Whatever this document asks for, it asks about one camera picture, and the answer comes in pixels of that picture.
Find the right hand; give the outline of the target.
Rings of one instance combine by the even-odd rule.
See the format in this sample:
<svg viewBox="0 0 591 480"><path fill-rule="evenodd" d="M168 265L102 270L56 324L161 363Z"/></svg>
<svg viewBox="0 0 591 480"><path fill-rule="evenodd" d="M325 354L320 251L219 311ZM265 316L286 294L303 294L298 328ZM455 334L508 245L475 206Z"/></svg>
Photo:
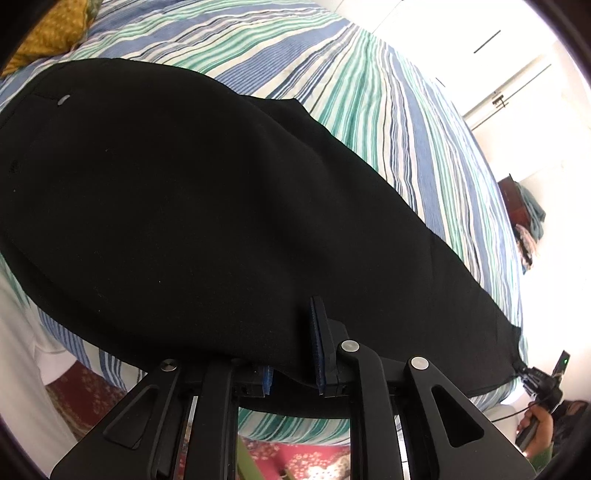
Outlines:
<svg viewBox="0 0 591 480"><path fill-rule="evenodd" d="M530 440L530 443L524 450L524 454L528 458L533 458L541 452L547 450L553 438L553 418L551 414L540 405L531 403L525 411L525 415L518 425L517 433L527 429L533 420L538 421L536 433Z"/></svg>

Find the green sleeve right forearm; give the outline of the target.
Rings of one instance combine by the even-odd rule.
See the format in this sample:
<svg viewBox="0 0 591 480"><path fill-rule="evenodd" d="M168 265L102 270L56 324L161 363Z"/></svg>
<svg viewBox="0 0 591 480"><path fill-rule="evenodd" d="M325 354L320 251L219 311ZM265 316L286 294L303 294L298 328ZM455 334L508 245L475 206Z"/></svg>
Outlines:
<svg viewBox="0 0 591 480"><path fill-rule="evenodd" d="M529 455L528 460L534 470L539 473L541 472L552 460L554 444L551 443L547 448L540 451L536 455Z"/></svg>

